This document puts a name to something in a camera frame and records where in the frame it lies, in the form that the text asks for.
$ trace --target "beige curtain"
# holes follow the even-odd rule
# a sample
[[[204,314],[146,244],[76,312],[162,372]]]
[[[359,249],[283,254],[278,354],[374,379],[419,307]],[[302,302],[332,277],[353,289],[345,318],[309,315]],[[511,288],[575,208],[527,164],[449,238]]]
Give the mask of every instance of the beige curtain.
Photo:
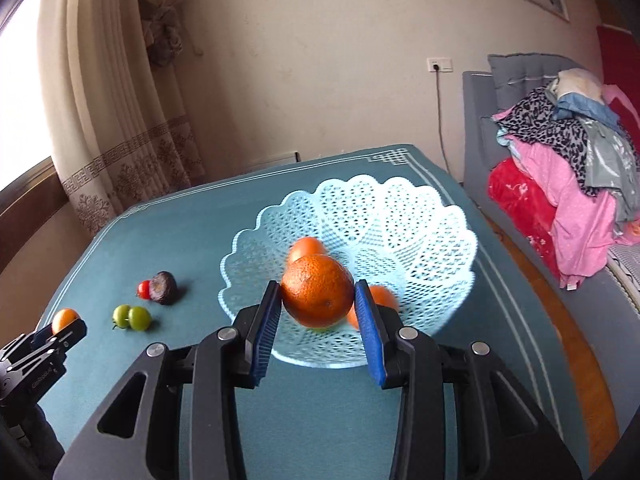
[[[52,159],[91,234],[204,181],[174,69],[149,63],[138,0],[42,0],[38,41]]]

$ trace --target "metal screw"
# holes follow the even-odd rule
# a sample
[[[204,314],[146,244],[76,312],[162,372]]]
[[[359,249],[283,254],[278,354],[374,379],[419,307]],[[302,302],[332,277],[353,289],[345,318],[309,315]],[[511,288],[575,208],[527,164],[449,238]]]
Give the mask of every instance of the metal screw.
[[[418,337],[418,331],[412,326],[403,326],[398,331],[398,334],[402,339],[409,340],[409,341],[411,341],[411,339],[415,339]]]
[[[482,341],[476,341],[471,345],[471,349],[476,355],[487,355],[489,353],[489,345]]]
[[[238,330],[232,326],[225,326],[218,330],[218,339],[220,339],[220,341],[231,341],[232,339],[235,339],[237,335]]]
[[[162,343],[152,343],[146,347],[146,354],[149,357],[158,357],[164,353],[164,345]]]

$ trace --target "floor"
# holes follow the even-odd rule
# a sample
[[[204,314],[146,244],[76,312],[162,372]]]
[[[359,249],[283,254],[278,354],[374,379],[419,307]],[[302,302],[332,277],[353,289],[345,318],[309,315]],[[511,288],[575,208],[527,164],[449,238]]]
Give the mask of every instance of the floor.
[[[489,224],[529,280],[560,334],[582,407],[590,441],[591,469],[594,470],[609,455],[620,437],[616,413],[600,366],[580,329],[539,270],[502,229],[490,220]]]

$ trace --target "window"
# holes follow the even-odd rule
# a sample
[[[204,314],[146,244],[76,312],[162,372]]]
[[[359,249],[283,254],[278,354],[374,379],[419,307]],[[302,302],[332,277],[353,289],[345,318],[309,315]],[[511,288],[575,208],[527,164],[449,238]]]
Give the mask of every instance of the window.
[[[51,154],[38,70],[40,0],[24,0],[0,34],[0,189]]]

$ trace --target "wall socket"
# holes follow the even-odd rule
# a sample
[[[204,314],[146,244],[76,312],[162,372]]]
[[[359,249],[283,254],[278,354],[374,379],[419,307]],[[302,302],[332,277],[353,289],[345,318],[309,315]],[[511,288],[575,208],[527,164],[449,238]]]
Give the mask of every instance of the wall socket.
[[[453,65],[451,64],[450,57],[428,57],[427,66],[429,67],[429,72],[436,71],[433,65],[439,66],[440,72],[453,72]]]

